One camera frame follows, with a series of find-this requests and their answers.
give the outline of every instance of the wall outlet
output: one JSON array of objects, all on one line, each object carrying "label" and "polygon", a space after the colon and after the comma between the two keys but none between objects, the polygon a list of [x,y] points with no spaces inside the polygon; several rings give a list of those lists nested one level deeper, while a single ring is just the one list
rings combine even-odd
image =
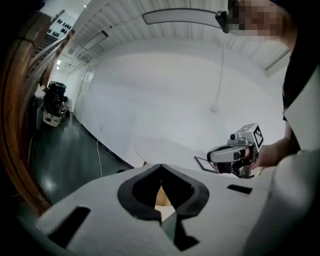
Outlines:
[{"label": "wall outlet", "polygon": [[218,104],[213,104],[211,106],[211,111],[212,112],[218,112],[219,111],[219,105]]}]

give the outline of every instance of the gray floor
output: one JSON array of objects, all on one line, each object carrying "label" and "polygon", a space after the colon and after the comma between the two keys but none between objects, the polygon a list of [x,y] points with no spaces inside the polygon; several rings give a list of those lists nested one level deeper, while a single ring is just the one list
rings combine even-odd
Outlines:
[{"label": "gray floor", "polygon": [[[70,117],[58,127],[42,123],[33,138],[30,164],[35,180],[55,204],[84,184],[101,177],[97,143]],[[102,176],[129,168],[98,146]]]}]

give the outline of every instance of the person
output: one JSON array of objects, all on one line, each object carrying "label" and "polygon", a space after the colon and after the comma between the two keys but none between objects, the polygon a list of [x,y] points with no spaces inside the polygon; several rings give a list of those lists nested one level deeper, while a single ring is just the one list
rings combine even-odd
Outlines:
[{"label": "person", "polygon": [[70,113],[72,112],[72,101],[67,96],[63,97],[63,104],[62,104],[62,112],[64,113],[65,117],[70,116]]},{"label": "person", "polygon": [[[319,64],[319,43],[313,38],[318,24],[316,19],[319,1],[307,1],[302,8],[301,1],[292,0],[228,0],[230,20],[237,24],[239,30],[249,32],[253,36],[263,36],[270,40],[281,41],[290,51],[282,90],[283,108],[287,108],[300,94],[315,68]],[[257,167],[273,167],[286,156],[296,154],[300,150],[297,138],[286,118],[284,137],[271,145],[262,146],[259,158],[252,165]],[[250,157],[247,150],[245,157]]]}]

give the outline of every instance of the ceiling light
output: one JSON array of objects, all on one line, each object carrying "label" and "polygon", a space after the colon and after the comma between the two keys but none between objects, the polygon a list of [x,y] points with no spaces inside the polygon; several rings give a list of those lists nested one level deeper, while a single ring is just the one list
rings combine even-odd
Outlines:
[{"label": "ceiling light", "polygon": [[86,45],[83,47],[86,50],[89,50],[91,47],[95,46],[96,44],[100,43],[101,41],[108,38],[108,34],[104,31],[96,34]]},{"label": "ceiling light", "polygon": [[146,24],[165,22],[190,22],[220,29],[214,11],[191,8],[172,8],[147,12],[142,15]]}]

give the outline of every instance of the dark floor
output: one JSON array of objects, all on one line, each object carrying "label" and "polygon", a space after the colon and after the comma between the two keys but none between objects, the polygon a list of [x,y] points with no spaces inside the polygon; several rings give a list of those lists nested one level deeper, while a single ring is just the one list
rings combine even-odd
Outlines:
[{"label": "dark floor", "polygon": [[[98,149],[102,176],[129,169],[100,145]],[[30,164],[52,204],[101,177],[97,143],[72,116],[58,127],[42,123],[41,132],[32,141]]]}]

